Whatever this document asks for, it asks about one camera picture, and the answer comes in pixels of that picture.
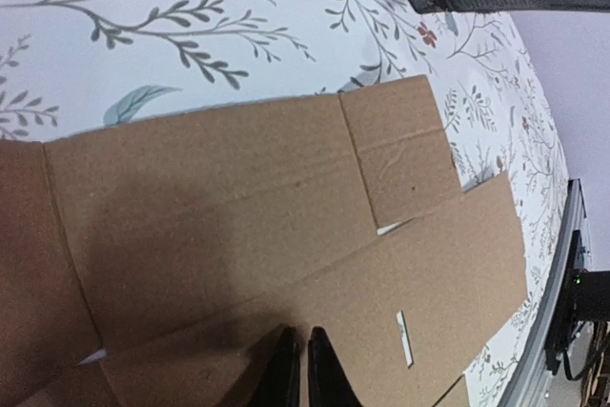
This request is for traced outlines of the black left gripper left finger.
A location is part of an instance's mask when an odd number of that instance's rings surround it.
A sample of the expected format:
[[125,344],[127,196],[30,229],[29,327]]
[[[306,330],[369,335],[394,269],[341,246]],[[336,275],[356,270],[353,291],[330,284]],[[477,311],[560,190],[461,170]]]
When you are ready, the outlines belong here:
[[247,406],[298,407],[300,356],[296,328],[284,328]]

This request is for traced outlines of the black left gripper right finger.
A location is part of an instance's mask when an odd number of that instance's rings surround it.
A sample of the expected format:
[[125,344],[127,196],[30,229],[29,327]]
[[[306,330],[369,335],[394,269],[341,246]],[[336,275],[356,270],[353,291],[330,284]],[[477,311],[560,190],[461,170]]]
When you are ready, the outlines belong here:
[[326,331],[312,329],[308,341],[308,396],[311,407],[362,407]]

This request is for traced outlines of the brown cardboard box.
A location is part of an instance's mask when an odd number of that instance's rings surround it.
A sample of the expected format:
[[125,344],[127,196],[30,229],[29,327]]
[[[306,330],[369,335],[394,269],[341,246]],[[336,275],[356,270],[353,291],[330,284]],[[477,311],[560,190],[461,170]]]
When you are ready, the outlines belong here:
[[507,173],[464,191],[423,76],[1,144],[1,402],[245,406],[322,327],[431,406],[527,296]]

